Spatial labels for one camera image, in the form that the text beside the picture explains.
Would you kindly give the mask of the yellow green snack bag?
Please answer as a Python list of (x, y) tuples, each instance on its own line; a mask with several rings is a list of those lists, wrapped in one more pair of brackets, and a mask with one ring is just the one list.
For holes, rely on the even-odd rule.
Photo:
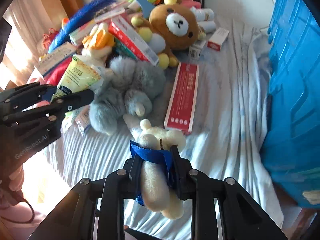
[(92, 57), (74, 54), (51, 98), (59, 98), (86, 89), (96, 91), (103, 84), (105, 64)]

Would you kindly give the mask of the blue feather duster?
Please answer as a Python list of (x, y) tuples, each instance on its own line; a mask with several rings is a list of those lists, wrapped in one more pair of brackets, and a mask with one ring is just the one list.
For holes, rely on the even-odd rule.
[(55, 36), (48, 48), (48, 53), (52, 53), (57, 47), (61, 46), (67, 41), (70, 41), (70, 33), (92, 20), (96, 12), (114, 3), (115, 1), (116, 0), (92, 0), (84, 5), (70, 18), (65, 27), (61, 29)]

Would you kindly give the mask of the white blue medicine box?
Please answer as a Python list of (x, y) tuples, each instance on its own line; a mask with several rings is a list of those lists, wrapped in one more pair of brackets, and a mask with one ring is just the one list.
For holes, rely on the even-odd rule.
[(39, 63), (35, 65), (35, 69), (45, 77), (54, 70), (62, 61), (75, 54), (77, 48), (69, 42), (65, 42), (52, 53), (47, 54)]

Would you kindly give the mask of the red white tissue box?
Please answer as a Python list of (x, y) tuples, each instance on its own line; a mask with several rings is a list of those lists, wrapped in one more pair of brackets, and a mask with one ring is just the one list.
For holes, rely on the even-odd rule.
[(111, 18), (108, 29), (137, 59), (148, 61), (153, 66), (159, 64), (157, 54), (121, 16)]

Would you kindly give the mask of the blue plastic crate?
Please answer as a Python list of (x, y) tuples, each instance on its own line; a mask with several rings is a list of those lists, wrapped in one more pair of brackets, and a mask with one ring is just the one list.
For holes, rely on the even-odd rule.
[(268, 28), (271, 108), (261, 161), (299, 206), (319, 208), (319, 25), (303, 0), (276, 0)]

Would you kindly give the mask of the white duck plush orange hat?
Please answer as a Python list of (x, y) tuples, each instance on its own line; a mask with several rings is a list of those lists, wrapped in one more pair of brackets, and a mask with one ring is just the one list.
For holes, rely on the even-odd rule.
[(108, 24), (96, 24), (89, 35), (82, 40), (81, 55), (106, 62), (115, 45), (114, 36), (108, 31)]

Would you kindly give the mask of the grey rabbit plush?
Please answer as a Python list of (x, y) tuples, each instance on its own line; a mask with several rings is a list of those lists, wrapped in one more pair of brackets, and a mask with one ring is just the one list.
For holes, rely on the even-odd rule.
[(89, 107), (92, 128), (113, 135), (123, 115), (146, 118), (152, 111), (152, 101), (163, 92), (165, 82), (164, 70), (159, 66), (126, 56), (113, 58)]

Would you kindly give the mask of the white bottle lower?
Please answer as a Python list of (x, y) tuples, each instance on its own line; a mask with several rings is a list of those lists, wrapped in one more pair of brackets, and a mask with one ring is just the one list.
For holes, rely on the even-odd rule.
[(216, 23), (214, 21), (198, 22), (198, 26), (206, 34), (213, 33), (216, 30)]

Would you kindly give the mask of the white bottle upper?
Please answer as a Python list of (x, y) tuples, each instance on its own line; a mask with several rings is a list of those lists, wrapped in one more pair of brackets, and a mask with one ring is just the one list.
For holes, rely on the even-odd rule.
[(192, 7), (190, 8), (190, 10), (195, 15), (197, 22), (214, 20), (214, 12), (212, 9), (197, 9), (195, 7)]

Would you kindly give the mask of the small white barcode box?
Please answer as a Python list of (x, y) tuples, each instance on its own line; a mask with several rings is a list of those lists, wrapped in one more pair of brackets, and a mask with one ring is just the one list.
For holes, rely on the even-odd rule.
[(193, 60), (198, 60), (202, 53), (203, 48), (207, 45), (206, 40), (196, 41), (189, 47), (188, 56)]

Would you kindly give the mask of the cream plush toy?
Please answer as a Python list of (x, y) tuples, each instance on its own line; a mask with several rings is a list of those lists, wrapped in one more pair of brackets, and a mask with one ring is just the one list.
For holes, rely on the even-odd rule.
[(131, 155), (143, 159), (137, 202), (152, 212), (161, 212), (168, 219), (181, 218), (183, 201), (172, 189), (170, 170), (174, 166), (170, 148), (177, 146), (179, 152), (183, 151), (186, 145), (183, 132), (152, 126), (148, 119), (139, 120), (129, 114), (123, 119), (135, 139)]

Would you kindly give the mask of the red bag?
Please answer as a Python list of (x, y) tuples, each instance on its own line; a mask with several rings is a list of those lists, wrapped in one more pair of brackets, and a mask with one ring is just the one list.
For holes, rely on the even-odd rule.
[(37, 51), (42, 56), (48, 52), (48, 49), (59, 32), (54, 28), (49, 28), (48, 33), (44, 33), (43, 37), (37, 43)]

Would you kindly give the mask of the small red white box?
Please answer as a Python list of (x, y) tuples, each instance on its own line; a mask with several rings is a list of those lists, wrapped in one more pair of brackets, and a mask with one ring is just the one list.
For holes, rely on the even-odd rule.
[(222, 45), (227, 40), (229, 30), (219, 27), (207, 42), (207, 47), (215, 51), (220, 51)]

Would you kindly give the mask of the brown bear plush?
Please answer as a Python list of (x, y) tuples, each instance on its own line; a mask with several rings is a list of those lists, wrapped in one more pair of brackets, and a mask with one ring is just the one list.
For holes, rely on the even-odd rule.
[(186, 50), (206, 36), (195, 14), (181, 3), (182, 0), (164, 0), (152, 9), (148, 19), (131, 18), (131, 25), (156, 53), (162, 69), (178, 66), (174, 50)]

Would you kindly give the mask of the long red box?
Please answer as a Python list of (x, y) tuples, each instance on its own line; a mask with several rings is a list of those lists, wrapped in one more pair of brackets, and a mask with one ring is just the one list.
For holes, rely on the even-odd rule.
[(174, 85), (164, 119), (164, 128), (178, 130), (189, 135), (193, 129), (199, 66), (180, 63), (177, 68)]

